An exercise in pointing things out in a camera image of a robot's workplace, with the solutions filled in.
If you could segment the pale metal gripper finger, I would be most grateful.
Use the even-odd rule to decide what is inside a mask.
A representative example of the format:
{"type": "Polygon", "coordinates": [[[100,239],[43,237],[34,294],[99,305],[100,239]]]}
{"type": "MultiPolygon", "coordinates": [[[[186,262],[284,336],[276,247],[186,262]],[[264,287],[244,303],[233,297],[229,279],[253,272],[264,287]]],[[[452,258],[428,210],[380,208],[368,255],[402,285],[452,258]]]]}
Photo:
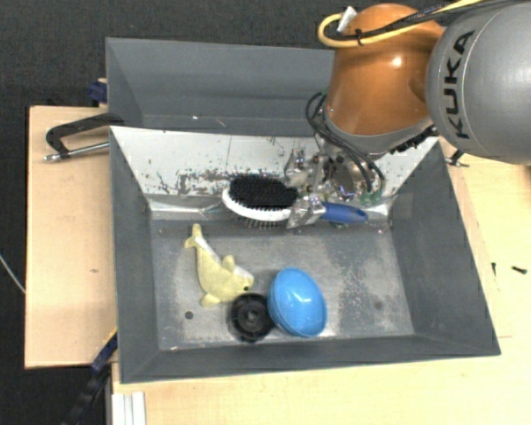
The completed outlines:
{"type": "Polygon", "coordinates": [[[308,226],[319,220],[327,209],[318,196],[300,197],[291,206],[286,227],[308,226]]]}
{"type": "Polygon", "coordinates": [[[309,167],[303,149],[294,149],[283,168],[286,185],[302,185],[309,176],[309,167]]]}

